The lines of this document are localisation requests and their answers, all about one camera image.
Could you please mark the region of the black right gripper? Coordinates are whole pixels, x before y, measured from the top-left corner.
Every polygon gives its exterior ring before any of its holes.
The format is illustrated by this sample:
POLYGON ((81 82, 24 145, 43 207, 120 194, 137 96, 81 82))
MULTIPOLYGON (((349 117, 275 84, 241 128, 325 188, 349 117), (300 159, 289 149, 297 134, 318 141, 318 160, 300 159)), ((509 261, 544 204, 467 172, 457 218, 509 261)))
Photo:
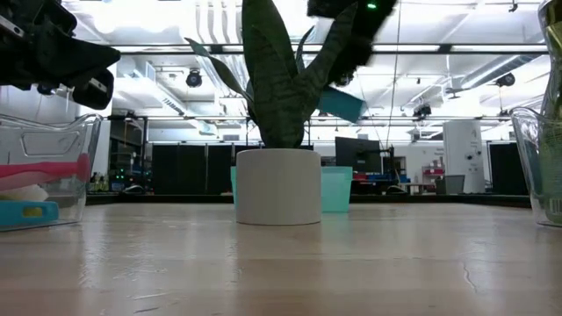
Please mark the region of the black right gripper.
POLYGON ((365 66, 372 54, 373 39, 378 29, 392 14, 398 0, 307 0, 307 16, 336 18, 352 4, 357 12, 352 38, 338 54, 331 68, 331 83, 342 86, 350 81, 359 66, 365 66))

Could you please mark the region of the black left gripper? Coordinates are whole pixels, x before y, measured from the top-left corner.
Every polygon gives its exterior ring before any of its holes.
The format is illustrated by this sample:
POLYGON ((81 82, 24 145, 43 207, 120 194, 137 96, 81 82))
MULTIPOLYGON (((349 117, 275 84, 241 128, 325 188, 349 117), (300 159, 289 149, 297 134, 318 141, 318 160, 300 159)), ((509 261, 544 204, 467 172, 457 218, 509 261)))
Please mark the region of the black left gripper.
POLYGON ((77 39, 76 27, 61 0, 0 0, 0 86, 63 86, 74 102, 105 109, 120 51, 77 39))

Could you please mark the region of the dark teal sponge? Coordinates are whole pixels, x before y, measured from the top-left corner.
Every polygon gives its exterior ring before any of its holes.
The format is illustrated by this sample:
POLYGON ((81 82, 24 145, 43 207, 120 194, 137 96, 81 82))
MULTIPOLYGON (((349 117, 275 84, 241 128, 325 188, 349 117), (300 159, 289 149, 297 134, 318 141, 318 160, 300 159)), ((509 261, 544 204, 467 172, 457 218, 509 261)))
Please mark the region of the dark teal sponge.
POLYGON ((356 123, 361 118, 365 106, 364 100, 328 86, 321 93, 317 109, 339 119, 356 123))

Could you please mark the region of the red and pink dish brush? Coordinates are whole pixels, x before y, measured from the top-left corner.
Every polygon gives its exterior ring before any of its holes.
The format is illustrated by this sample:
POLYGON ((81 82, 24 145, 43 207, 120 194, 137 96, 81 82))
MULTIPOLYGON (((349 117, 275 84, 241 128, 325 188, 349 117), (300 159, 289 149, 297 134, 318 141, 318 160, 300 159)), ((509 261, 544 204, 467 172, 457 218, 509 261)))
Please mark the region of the red and pink dish brush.
POLYGON ((52 182, 76 176, 87 183, 90 179, 90 157, 80 154, 75 162, 37 162, 0 165, 0 191, 52 182))

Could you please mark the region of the blue dish brush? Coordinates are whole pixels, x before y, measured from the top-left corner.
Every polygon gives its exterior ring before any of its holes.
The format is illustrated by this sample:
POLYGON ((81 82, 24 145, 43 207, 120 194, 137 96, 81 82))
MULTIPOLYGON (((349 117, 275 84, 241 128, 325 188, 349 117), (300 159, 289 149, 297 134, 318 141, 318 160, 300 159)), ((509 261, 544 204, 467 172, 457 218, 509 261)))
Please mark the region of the blue dish brush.
POLYGON ((33 226, 59 219, 59 207, 55 202, 0 201, 0 226, 33 226), (26 206, 42 207, 42 218, 23 218, 22 209, 26 206))

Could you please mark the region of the clear yellow dish soap bottle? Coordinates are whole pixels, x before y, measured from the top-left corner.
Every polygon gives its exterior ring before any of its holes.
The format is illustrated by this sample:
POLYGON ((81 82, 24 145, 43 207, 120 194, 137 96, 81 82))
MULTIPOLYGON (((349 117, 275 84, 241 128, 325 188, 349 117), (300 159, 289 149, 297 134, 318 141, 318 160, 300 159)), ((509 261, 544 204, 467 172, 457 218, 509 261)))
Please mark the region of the clear yellow dish soap bottle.
POLYGON ((540 111, 541 195, 546 218, 562 226, 562 0, 545 0, 538 17, 551 61, 540 111))

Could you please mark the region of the clear plastic bin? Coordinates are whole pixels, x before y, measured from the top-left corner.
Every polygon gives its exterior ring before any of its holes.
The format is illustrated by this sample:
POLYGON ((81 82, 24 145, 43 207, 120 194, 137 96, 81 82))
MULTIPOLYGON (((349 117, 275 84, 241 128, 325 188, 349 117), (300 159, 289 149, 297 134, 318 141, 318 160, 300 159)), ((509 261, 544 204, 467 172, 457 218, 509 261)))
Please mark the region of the clear plastic bin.
POLYGON ((511 118, 535 221, 562 227, 562 120, 522 107, 511 118))
MULTIPOLYGON (((87 154, 92 168, 101 123, 102 117, 97 114, 48 124, 0 115, 0 165, 75 162, 80 154, 87 154)), ((48 193, 46 201, 58 205, 59 219, 33 226, 0 226, 0 232, 79 222, 89 183, 90 179, 85 183, 72 176, 38 184, 48 193)))

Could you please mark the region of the black computer monitor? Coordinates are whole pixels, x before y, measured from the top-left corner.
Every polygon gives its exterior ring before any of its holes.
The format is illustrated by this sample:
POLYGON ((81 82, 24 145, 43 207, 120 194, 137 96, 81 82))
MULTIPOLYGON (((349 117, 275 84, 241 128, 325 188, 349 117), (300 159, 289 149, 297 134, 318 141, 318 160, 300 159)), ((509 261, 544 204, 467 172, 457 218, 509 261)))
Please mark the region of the black computer monitor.
POLYGON ((381 173, 380 143, 376 140, 335 138, 335 163, 356 172, 381 173))

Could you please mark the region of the black shelving rack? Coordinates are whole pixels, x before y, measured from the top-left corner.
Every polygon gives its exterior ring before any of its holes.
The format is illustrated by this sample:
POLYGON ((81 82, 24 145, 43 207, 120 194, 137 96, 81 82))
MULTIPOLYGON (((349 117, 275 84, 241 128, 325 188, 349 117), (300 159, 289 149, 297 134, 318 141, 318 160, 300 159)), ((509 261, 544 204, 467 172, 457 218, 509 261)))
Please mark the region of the black shelving rack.
POLYGON ((109 189, 121 192, 142 186, 145 176, 144 124, 137 120, 113 120, 110 129, 109 189))

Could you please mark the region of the green translucent plastic bin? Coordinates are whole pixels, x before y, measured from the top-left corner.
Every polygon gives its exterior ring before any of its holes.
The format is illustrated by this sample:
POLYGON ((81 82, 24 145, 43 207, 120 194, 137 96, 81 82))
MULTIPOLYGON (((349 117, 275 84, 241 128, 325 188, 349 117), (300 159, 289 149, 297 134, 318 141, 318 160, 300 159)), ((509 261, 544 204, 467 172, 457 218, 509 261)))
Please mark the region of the green translucent plastic bin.
POLYGON ((321 221, 328 211, 349 209, 352 169, 324 169, 320 158, 307 162, 284 160, 271 167, 255 152, 244 152, 238 167, 231 168, 236 221, 249 225, 290 226, 321 221))

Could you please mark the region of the white cylindrical pillar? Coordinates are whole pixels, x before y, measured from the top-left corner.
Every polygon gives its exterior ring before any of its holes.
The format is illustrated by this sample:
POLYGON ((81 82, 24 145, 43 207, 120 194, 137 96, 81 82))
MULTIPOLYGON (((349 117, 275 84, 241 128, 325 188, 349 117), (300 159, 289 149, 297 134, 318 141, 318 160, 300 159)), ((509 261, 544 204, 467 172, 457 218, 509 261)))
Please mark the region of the white cylindrical pillar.
POLYGON ((478 120, 451 120, 443 124, 446 176, 464 176, 463 193, 486 190, 483 141, 478 120))

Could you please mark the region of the snake plant in white pot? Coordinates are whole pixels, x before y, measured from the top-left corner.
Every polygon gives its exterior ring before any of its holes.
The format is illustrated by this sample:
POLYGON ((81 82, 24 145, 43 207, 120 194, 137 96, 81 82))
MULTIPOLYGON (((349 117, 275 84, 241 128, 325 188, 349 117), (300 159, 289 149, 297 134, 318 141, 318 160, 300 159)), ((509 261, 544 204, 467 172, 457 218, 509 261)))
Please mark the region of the snake plant in white pot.
POLYGON ((264 144, 236 156, 237 222, 298 226, 321 221, 321 157, 301 144, 329 72, 351 39, 357 7, 353 2, 338 12, 316 57, 299 68, 273 0, 242 0, 242 45, 250 90, 203 45, 187 40, 193 53, 208 59, 220 80, 247 100, 264 144))

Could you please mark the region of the black partition panels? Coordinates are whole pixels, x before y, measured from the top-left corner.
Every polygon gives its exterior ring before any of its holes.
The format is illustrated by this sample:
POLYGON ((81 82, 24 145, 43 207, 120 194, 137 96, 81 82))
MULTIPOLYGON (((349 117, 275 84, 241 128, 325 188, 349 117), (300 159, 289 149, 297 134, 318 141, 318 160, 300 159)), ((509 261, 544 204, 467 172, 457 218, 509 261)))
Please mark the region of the black partition panels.
POLYGON ((152 185, 156 195, 221 195, 231 192, 236 155, 253 147, 154 145, 152 185))

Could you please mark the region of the black display panel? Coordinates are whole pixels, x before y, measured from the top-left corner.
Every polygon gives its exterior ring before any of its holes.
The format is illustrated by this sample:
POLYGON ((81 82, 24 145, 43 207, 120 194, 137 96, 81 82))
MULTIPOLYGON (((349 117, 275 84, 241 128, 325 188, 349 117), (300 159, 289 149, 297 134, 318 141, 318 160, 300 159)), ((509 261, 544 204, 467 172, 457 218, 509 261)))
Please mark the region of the black display panel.
POLYGON ((528 189, 515 143, 491 143, 488 146, 492 193, 527 196, 528 189))

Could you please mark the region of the black aluminium table frame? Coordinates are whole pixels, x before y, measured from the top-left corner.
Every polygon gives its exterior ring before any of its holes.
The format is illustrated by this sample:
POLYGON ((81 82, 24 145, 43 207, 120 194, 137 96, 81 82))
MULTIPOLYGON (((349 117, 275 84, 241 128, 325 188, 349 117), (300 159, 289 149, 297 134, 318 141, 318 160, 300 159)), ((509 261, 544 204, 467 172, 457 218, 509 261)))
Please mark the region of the black aluminium table frame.
MULTIPOLYGON (((86 205, 109 204, 232 204, 232 196, 218 195, 89 195, 86 205)), ((468 204, 514 208, 531 208, 527 196, 461 194, 461 195, 351 195, 351 204, 468 204)))

